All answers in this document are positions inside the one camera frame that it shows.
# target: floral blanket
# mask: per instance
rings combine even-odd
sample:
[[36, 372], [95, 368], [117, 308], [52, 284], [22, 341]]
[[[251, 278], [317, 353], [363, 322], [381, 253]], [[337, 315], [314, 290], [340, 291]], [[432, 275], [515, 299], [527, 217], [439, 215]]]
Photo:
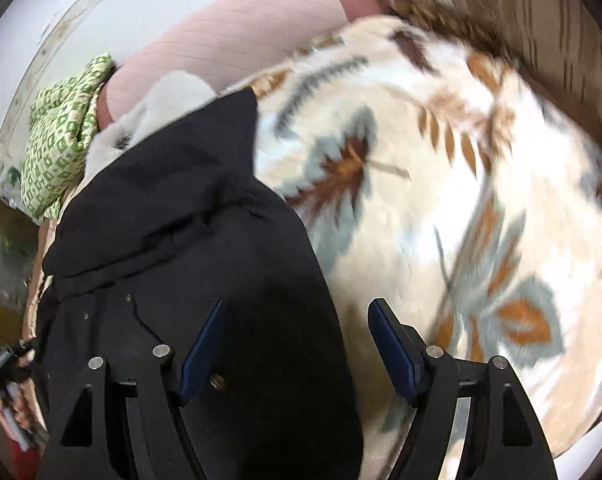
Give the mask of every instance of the floral blanket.
[[[201, 83], [166, 76], [95, 137], [77, 192], [209, 101]], [[602, 410], [602, 156], [588, 135], [513, 67], [396, 18], [358, 21], [247, 84], [255, 171], [303, 218], [341, 322], [361, 478], [387, 477], [412, 416], [367, 330], [378, 297], [454, 356], [506, 356], [554, 455], [572, 446]], [[460, 401], [441, 478], [456, 475], [467, 416]]]

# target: green patterned cloth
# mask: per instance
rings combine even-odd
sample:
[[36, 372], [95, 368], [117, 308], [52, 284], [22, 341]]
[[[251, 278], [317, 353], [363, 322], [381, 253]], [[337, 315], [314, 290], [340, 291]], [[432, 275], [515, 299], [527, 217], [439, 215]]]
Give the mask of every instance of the green patterned cloth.
[[21, 197], [34, 218], [56, 218], [63, 192], [83, 170], [98, 128], [98, 94], [112, 66], [110, 55], [102, 54], [81, 75], [36, 95], [21, 172]]

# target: silver screw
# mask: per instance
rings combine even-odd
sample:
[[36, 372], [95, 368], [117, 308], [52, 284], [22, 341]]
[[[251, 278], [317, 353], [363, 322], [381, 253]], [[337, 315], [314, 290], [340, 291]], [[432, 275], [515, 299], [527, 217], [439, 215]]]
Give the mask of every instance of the silver screw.
[[492, 364], [499, 368], [499, 370], [504, 370], [504, 368], [508, 367], [508, 360], [505, 357], [497, 355], [492, 358]]
[[210, 384], [217, 392], [225, 391], [225, 379], [223, 379], [219, 374], [212, 374], [210, 376]]
[[157, 345], [152, 349], [152, 354], [155, 357], [165, 357], [170, 353], [170, 347], [167, 345]]
[[430, 345], [425, 349], [425, 352], [435, 359], [439, 359], [443, 355], [443, 349], [440, 346]]
[[88, 361], [88, 367], [92, 370], [98, 370], [103, 366], [103, 357], [93, 357]]

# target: blue gripper pad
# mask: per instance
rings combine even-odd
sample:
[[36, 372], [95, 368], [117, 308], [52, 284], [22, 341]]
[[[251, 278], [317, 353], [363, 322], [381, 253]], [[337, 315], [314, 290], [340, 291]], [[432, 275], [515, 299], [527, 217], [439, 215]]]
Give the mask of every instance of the blue gripper pad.
[[179, 402], [182, 405], [200, 394], [207, 384], [207, 377], [212, 366], [212, 360], [219, 346], [223, 332], [224, 319], [221, 300], [212, 308], [199, 336], [192, 346], [190, 353], [181, 368], [181, 387]]
[[416, 406], [419, 396], [427, 389], [421, 357], [424, 342], [414, 328], [404, 328], [399, 323], [382, 298], [374, 300], [367, 308], [367, 326], [397, 395]]

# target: black garment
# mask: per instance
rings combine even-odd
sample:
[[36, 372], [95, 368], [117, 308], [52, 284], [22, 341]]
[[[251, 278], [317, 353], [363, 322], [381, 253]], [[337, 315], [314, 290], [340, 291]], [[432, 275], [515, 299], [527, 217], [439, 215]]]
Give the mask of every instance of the black garment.
[[91, 357], [159, 340], [180, 378], [201, 311], [221, 298], [213, 369], [227, 389], [183, 410], [208, 479], [356, 479], [363, 439], [334, 306], [302, 222], [252, 174], [255, 121], [251, 91], [218, 100], [73, 200], [43, 263], [38, 398], [54, 431]]

